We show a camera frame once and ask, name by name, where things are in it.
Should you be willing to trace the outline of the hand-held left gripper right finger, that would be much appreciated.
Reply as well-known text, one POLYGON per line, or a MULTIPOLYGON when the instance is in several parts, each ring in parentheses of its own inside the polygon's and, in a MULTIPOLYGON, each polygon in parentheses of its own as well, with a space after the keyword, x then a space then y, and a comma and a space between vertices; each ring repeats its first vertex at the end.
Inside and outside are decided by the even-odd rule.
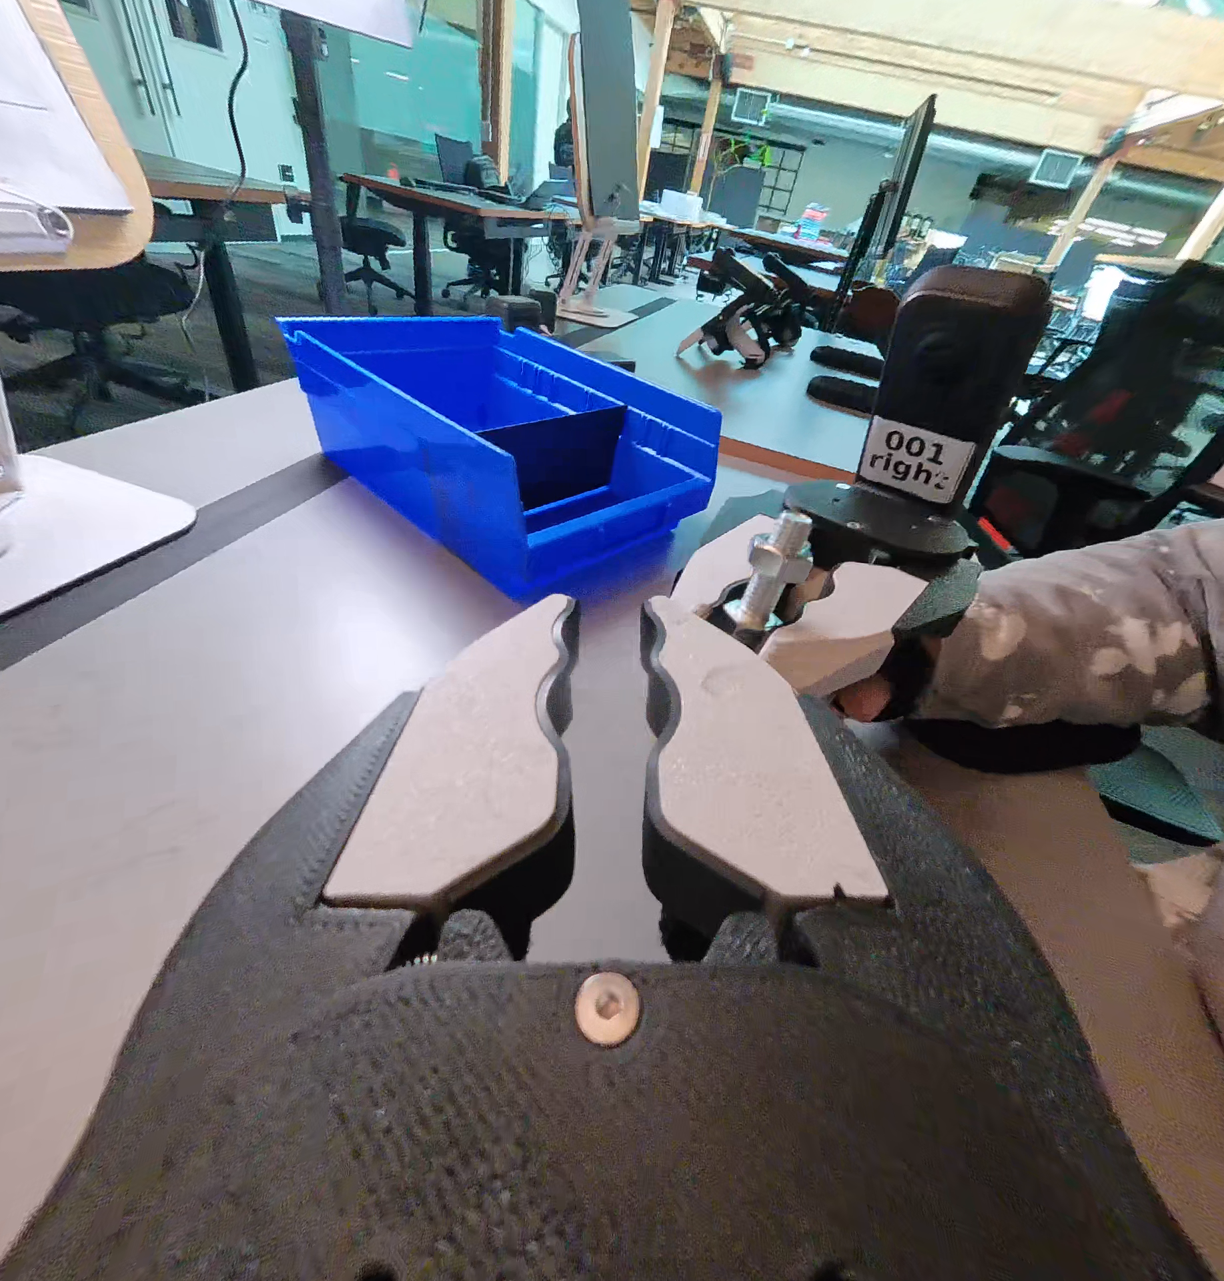
POLYGON ((890 890, 793 687, 664 597, 643 608, 650 675, 645 873, 677 917, 791 917, 890 890))

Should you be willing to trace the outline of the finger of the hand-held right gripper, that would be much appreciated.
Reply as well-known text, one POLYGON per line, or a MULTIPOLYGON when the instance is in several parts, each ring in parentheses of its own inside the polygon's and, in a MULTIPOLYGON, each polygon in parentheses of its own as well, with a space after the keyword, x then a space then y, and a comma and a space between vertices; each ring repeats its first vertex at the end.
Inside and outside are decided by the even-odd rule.
POLYGON ((700 547, 670 594, 670 622, 713 617, 718 622, 741 622, 748 584, 757 580, 754 542, 773 532, 771 521, 746 521, 700 547))
POLYGON ((846 562, 833 588, 771 632, 761 660, 798 695, 830 698, 879 674, 896 627, 930 584, 907 571, 846 562))

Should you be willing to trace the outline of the large silver bolt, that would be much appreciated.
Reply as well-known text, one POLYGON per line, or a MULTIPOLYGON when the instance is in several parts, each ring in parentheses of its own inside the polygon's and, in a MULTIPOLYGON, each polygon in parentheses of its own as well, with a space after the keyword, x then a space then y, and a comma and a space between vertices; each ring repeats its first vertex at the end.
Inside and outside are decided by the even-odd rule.
MULTIPOLYGON (((796 551, 804 544, 811 547, 813 532, 814 522, 810 515, 798 511, 783 511, 773 534, 778 537, 788 551, 796 551)), ((743 602, 741 622, 731 624, 733 637, 750 650, 760 650, 764 645, 766 635, 781 625, 777 608, 787 590, 794 587, 797 585, 783 587, 760 580, 751 581, 748 584, 748 597, 743 602)))

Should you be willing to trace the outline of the silver hex nut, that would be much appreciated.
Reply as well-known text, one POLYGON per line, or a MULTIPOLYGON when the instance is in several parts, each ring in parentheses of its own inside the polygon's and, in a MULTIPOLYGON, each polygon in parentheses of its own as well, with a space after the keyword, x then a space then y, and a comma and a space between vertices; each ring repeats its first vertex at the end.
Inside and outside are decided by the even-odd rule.
POLYGON ((751 580, 787 585, 804 584, 814 569, 808 544, 788 551, 774 534, 753 537, 748 547, 751 580))

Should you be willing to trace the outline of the blue plastic bin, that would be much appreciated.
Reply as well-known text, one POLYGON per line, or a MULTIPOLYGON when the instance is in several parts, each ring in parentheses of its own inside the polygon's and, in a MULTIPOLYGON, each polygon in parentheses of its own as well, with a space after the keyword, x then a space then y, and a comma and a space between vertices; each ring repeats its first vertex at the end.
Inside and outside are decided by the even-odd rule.
POLYGON ((481 316, 279 316, 321 452, 512 601, 673 535, 714 495, 716 408, 481 316), (627 405, 611 495, 524 512, 478 432, 627 405))

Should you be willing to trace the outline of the person's right forearm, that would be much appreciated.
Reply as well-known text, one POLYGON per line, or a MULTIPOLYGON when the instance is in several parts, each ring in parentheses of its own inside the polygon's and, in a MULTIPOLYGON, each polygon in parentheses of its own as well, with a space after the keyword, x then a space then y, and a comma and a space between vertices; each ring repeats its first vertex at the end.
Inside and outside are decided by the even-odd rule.
POLYGON ((1224 744, 1224 519, 986 572, 909 717, 1224 744))

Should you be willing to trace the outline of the black mesh office chair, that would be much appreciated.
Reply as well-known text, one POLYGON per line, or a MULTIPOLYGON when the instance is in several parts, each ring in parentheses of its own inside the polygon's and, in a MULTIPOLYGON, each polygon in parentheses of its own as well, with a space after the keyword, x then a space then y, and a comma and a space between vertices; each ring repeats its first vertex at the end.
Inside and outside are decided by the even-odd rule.
POLYGON ((1002 568, 1150 531, 1223 465, 1224 266, 1186 262, 1016 419, 966 524, 1002 568))

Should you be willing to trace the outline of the dark computer monitor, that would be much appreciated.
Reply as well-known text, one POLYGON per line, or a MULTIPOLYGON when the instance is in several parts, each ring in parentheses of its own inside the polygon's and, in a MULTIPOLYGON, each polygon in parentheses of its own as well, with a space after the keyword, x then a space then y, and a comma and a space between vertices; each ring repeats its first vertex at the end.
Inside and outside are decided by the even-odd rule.
POLYGON ((871 196, 860 219, 860 229, 844 262, 834 301, 827 311, 826 331, 836 332, 863 269, 889 259, 901 229, 929 138, 936 125, 937 95, 930 95, 904 122, 890 176, 871 196))

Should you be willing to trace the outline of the black bin divider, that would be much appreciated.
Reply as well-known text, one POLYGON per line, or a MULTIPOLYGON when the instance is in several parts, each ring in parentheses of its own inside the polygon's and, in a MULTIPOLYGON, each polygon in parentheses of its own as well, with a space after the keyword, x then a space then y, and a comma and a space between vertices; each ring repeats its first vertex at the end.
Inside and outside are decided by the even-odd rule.
POLYGON ((617 452, 628 408, 565 414, 478 432, 478 438, 514 459, 525 514, 590 495, 611 495, 617 452))

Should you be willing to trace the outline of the person's teal office chair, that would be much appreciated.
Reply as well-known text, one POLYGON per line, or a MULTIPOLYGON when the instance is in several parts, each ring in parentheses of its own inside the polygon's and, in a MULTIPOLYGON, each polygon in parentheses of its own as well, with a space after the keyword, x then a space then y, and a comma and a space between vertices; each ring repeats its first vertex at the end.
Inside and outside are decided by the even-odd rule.
POLYGON ((1150 745, 1122 761, 1093 765, 1090 784, 1109 815, 1139 831, 1187 847, 1213 847, 1224 828, 1182 771, 1150 745))

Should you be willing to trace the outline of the wooden document stand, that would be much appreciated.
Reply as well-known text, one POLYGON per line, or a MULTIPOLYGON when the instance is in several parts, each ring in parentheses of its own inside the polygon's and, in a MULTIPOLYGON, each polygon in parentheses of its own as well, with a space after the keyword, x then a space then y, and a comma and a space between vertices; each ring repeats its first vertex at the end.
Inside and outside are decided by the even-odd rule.
MULTIPOLYGON (((134 208, 112 216, 0 205, 0 272, 128 264, 148 246, 154 229, 141 163, 61 5, 19 5, 134 208)), ((185 535, 196 519, 182 501, 23 455, 0 375, 0 620, 185 535)))

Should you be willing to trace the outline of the long wooden office desk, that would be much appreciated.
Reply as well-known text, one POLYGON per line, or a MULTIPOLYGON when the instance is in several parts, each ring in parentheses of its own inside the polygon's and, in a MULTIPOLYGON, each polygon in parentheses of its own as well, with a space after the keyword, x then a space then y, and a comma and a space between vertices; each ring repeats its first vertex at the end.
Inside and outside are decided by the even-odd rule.
POLYGON ((364 193, 378 196, 392 208, 407 212, 412 221, 415 314, 431 316, 434 294, 431 284, 432 258, 428 224, 432 218, 467 218, 488 242, 504 242, 510 246, 508 296, 525 292, 525 241, 547 239, 557 224, 568 226, 574 214, 567 208, 531 211, 494 199, 480 191, 448 191, 431 186, 408 186, 401 181, 344 173, 339 182, 348 188, 348 215, 359 211, 364 193))

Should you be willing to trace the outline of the black pole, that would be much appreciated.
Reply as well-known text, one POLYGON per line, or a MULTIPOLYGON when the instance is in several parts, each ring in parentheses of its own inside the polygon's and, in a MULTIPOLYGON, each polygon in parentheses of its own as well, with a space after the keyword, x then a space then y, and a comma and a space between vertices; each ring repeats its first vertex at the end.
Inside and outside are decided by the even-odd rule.
POLYGON ((319 294, 329 315, 348 314, 344 235, 337 212, 331 155, 319 92, 317 35, 311 20, 289 9, 281 22, 295 83, 297 119, 301 126, 308 181, 309 216, 319 261, 319 294))

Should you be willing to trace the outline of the wooden desk with black legs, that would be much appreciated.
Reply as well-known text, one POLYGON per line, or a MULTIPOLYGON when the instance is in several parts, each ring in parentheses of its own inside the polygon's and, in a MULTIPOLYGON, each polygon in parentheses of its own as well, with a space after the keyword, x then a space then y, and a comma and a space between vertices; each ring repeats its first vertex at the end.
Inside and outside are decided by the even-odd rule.
POLYGON ((199 254, 201 282, 234 391, 254 391, 258 369, 229 246, 277 242, 275 211, 284 209, 291 222, 305 224, 309 195, 155 152, 135 155, 154 199, 152 244, 186 245, 199 254))

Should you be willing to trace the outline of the printed instruction sheet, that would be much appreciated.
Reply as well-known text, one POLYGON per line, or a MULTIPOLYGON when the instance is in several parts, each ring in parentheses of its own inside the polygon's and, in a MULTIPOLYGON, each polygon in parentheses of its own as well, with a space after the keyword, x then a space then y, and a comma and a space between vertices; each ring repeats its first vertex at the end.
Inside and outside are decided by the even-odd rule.
POLYGON ((112 216, 134 208, 15 2, 0 2, 0 205, 112 216))

